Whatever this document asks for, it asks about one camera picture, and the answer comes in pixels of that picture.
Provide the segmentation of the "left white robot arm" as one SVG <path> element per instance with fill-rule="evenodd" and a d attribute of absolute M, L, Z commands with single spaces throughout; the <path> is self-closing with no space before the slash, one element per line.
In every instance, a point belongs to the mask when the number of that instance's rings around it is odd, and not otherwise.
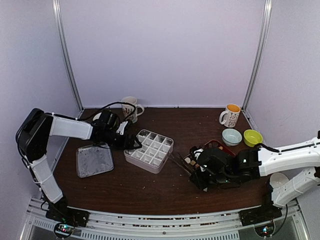
<path fill-rule="evenodd" d="M 117 150 L 136 150 L 142 147 L 137 136 L 127 133 L 132 124 L 129 118 L 118 121 L 117 114 L 99 110 L 83 119 L 34 108 L 15 135 L 17 150 L 34 183 L 44 194 L 53 215 L 61 222 L 72 218 L 67 199 L 57 184 L 47 159 L 50 137 L 66 137 L 107 144 Z"/>

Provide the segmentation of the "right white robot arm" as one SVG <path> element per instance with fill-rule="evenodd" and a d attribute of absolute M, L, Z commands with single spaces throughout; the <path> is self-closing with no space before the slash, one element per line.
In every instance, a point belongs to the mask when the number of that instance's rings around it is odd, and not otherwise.
<path fill-rule="evenodd" d="M 258 143 L 250 149 L 230 155 L 218 147 L 190 149 L 190 158 L 199 166 L 190 174 L 190 181 L 204 190 L 211 185 L 230 188 L 251 180 L 270 176 L 282 177 L 283 171 L 302 169 L 292 179 L 279 186 L 270 184 L 270 192 L 262 206 L 256 210 L 259 220 L 268 220 L 288 202 L 320 183 L 320 138 L 272 148 Z"/>

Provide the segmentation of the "metal tongs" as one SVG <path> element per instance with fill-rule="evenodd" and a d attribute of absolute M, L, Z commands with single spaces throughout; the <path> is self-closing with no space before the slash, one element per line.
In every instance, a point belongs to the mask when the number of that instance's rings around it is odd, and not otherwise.
<path fill-rule="evenodd" d="M 173 151 L 169 155 L 169 159 L 173 163 L 175 163 L 179 168 L 181 168 L 183 171 L 185 171 L 189 176 L 193 173 L 192 168 L 189 167 L 189 165 L 187 164 L 187 162 L 184 160 L 184 158 L 182 157 L 182 155 L 179 152 Z"/>

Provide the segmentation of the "bunny print tin lid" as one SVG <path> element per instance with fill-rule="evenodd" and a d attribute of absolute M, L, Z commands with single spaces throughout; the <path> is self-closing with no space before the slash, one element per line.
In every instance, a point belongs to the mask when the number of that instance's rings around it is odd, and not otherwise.
<path fill-rule="evenodd" d="M 108 144 L 92 144 L 76 150 L 76 173 L 79 178 L 95 176 L 113 169 L 113 155 Z"/>

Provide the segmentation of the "white divided tin box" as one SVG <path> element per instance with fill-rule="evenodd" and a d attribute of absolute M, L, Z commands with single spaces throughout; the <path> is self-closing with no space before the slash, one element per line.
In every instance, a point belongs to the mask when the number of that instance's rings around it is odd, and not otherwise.
<path fill-rule="evenodd" d="M 174 140 L 167 136 L 142 129 L 136 135 L 141 147 L 124 150 L 125 160 L 143 170 L 158 174 L 174 148 Z"/>

